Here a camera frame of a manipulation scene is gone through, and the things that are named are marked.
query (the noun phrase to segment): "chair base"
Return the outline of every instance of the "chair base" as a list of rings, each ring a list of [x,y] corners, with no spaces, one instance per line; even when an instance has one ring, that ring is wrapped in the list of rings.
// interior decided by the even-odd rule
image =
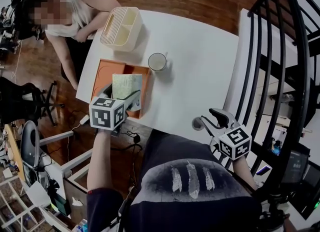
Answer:
[[[50,103],[52,89],[56,85],[57,85],[57,81],[53,81],[53,83],[51,83],[49,91],[48,91],[48,93],[46,95],[46,98],[44,96],[46,91],[43,90],[41,92],[41,97],[42,97],[42,100],[43,100],[43,106],[42,106],[43,110],[42,110],[42,113],[41,113],[41,117],[45,117],[46,115],[48,115],[53,126],[57,126],[58,124],[56,122],[54,122],[54,120],[52,118],[52,115],[51,115],[52,110],[50,110],[50,107],[60,107],[60,108],[64,108],[65,107],[65,104],[63,104],[63,103],[62,104]]]

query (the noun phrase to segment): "white storage box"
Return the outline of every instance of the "white storage box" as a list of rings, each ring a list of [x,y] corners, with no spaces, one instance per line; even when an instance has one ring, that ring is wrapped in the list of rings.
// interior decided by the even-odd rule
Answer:
[[[100,42],[114,51],[130,52],[135,48],[142,24],[137,7],[116,7],[104,26]]]

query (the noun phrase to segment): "black t-shirt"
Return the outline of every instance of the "black t-shirt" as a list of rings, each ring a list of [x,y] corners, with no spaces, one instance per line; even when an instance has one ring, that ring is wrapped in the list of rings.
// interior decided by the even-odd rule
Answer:
[[[251,231],[261,205],[219,164],[210,147],[152,131],[144,152],[139,192],[125,231]],[[89,232],[100,232],[118,215],[119,192],[87,195]]]

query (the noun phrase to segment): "white table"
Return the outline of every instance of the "white table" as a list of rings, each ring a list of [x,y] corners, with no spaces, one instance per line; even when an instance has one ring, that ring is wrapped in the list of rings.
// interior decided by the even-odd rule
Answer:
[[[140,10],[144,25],[135,50],[113,52],[100,43],[99,30],[86,57],[76,98],[89,103],[100,59],[148,66],[153,53],[165,54],[166,70],[153,73],[147,91],[142,125],[208,144],[205,131],[192,120],[222,109],[238,48],[238,36],[217,27],[171,14]]]

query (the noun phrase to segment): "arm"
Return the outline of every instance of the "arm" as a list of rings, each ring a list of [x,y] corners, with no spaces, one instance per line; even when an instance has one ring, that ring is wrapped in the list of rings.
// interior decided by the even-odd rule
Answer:
[[[87,176],[87,189],[112,189],[110,166],[110,137],[109,130],[99,130],[93,143],[93,152]]]
[[[236,175],[248,183],[254,190],[258,189],[255,180],[251,175],[245,156],[241,156],[237,160],[233,161],[232,166]]]
[[[88,36],[99,28],[102,28],[109,17],[111,10],[121,6],[117,0],[82,0],[88,6],[100,11],[94,19],[85,27],[81,28],[75,37],[77,41],[84,42]]]
[[[66,40],[62,36],[54,36],[48,33],[45,33],[48,40],[53,45],[53,48],[58,55],[58,58],[62,64],[63,71],[66,77],[69,79],[72,87],[78,89],[78,81],[75,72],[75,66],[72,62],[69,47],[66,43]]]

